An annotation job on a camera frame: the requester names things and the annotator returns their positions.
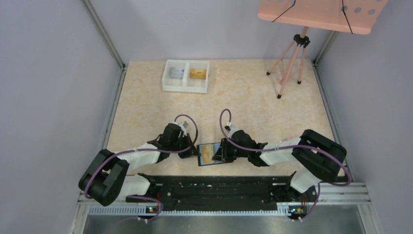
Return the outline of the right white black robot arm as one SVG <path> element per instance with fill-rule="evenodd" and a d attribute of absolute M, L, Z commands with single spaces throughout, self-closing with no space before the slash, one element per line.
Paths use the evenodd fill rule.
<path fill-rule="evenodd" d="M 226 127 L 228 136 L 222 138 L 214 160 L 231 163 L 239 157 L 257 167 L 267 167 L 282 162 L 299 162 L 302 169 L 292 174 L 288 186 L 303 194 L 319 182 L 335 182 L 347 150 L 340 144 L 311 130 L 300 137 L 278 144 L 257 143 L 249 134 L 235 127 Z"/>

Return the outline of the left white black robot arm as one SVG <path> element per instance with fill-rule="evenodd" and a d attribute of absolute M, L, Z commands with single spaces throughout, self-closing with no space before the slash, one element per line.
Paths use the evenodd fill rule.
<path fill-rule="evenodd" d="M 194 156 L 195 148 L 187 126 L 185 121 L 169 123 L 156 139 L 131 150 L 118 153 L 100 150 L 80 178 L 79 189 L 87 199 L 102 206 L 108 206 L 120 197 L 146 195 L 154 181 L 145 175 L 136 175 L 138 182 L 127 185 L 127 174 L 142 166 L 160 163 L 171 154 L 181 158 Z"/>

